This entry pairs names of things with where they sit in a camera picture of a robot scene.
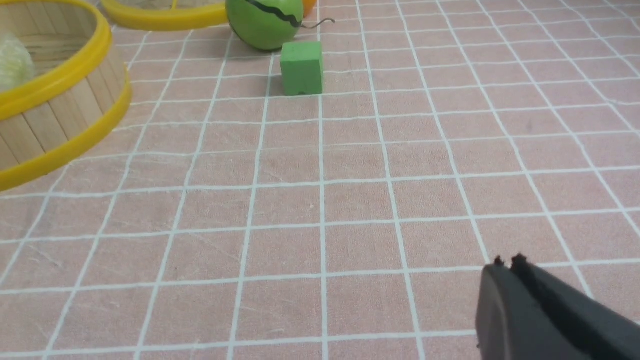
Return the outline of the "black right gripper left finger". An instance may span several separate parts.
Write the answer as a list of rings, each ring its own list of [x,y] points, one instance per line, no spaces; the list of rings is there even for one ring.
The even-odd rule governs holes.
[[[555,327],[499,256],[481,272],[475,330],[483,360],[590,359]]]

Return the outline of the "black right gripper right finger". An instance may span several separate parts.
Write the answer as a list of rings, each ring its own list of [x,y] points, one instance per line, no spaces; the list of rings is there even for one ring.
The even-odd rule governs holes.
[[[560,334],[590,360],[637,360],[639,325],[565,284],[519,253],[510,271]]]

